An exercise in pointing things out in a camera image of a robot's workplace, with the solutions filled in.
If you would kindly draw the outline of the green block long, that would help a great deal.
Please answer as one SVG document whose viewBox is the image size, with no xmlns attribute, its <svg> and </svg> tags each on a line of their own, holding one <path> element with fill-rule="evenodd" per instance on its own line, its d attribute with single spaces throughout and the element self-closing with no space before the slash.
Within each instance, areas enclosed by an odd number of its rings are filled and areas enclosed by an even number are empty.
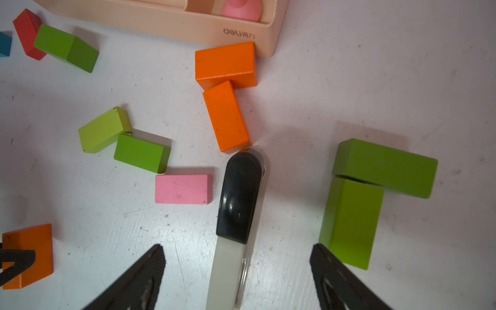
<svg viewBox="0 0 496 310">
<path fill-rule="evenodd" d="M 428 199 L 437 167 L 435 158 L 352 138 L 338 145 L 333 174 Z"/>
</svg>

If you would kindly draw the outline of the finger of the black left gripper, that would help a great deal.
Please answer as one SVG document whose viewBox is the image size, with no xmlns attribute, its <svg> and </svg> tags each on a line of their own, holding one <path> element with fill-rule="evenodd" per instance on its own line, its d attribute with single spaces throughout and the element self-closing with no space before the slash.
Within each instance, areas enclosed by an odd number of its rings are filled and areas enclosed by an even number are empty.
<svg viewBox="0 0 496 310">
<path fill-rule="evenodd" d="M 28 270 L 35 261 L 35 250 L 1 249 L 1 263 L 12 263 L 1 272 L 1 286 Z"/>
</svg>

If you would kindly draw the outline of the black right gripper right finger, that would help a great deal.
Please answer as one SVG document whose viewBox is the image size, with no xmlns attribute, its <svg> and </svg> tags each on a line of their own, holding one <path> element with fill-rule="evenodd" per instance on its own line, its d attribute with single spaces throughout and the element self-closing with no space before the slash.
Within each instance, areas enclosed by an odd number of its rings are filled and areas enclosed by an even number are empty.
<svg viewBox="0 0 496 310">
<path fill-rule="evenodd" d="M 313 246 L 309 263 L 322 309 L 391 309 L 323 244 Z"/>
</svg>

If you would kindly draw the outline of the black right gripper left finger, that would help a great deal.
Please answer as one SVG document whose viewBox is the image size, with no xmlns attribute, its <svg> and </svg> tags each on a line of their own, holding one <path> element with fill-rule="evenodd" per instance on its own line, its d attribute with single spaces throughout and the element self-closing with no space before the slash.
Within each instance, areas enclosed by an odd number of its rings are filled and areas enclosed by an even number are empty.
<svg viewBox="0 0 496 310">
<path fill-rule="evenodd" d="M 154 309 L 164 275 L 164 248 L 153 245 L 86 309 Z"/>
</svg>

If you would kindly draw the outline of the orange block front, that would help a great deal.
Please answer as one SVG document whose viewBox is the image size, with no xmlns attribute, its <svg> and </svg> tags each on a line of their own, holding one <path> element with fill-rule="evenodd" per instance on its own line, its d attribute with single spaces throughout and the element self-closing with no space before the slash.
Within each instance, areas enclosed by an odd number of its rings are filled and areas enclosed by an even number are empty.
<svg viewBox="0 0 496 310">
<path fill-rule="evenodd" d="M 52 225 L 3 233 L 1 268 L 4 290 L 22 289 L 53 274 Z"/>
</svg>

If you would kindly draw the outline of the green block carried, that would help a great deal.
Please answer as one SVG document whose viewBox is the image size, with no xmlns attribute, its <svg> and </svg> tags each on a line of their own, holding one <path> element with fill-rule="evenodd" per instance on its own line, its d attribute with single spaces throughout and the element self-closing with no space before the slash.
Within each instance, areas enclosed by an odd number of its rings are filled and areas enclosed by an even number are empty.
<svg viewBox="0 0 496 310">
<path fill-rule="evenodd" d="M 319 242 L 342 263 L 368 270 L 383 198 L 380 187 L 333 178 Z"/>
</svg>

